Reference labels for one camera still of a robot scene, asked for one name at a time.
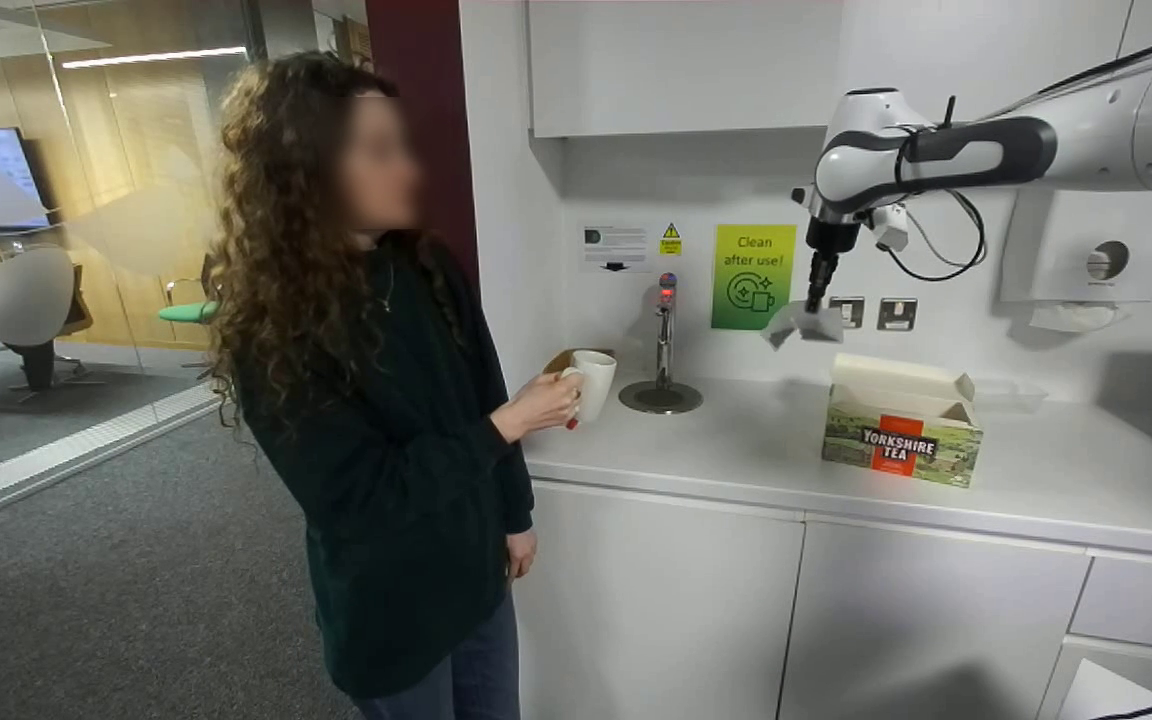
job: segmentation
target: yellow sign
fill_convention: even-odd
[[[798,226],[721,226],[714,328],[765,328],[790,305]]]
[[[665,230],[655,254],[662,254],[662,255],[683,255],[683,238],[679,238],[676,226]]]

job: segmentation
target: gray carpet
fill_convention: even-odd
[[[0,352],[0,465],[186,393],[200,377],[192,352],[65,345],[61,356],[82,362],[86,377],[52,393],[23,393],[20,356]]]
[[[299,512],[203,417],[0,512],[0,720],[346,720]]]

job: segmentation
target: paper cup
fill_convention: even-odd
[[[594,423],[603,417],[611,386],[615,386],[615,356],[611,352],[571,352],[571,368],[580,373],[580,417],[576,423]]]

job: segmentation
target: long brown hair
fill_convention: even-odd
[[[213,386],[235,419],[246,390],[260,412],[289,417],[294,393],[324,366],[363,377],[353,324],[363,308],[361,254],[347,230],[315,214],[315,97],[395,93],[324,51],[250,69],[226,100],[226,238],[213,246]]]

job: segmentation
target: dark jacket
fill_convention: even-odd
[[[305,509],[324,652],[353,700],[423,680],[506,601],[506,537],[531,527],[525,453],[488,419],[510,396],[482,299],[449,260],[440,305],[405,241],[384,241],[363,271],[372,320],[355,352],[382,362],[363,390],[331,373],[295,390],[314,409],[295,438],[246,390],[246,417]]]

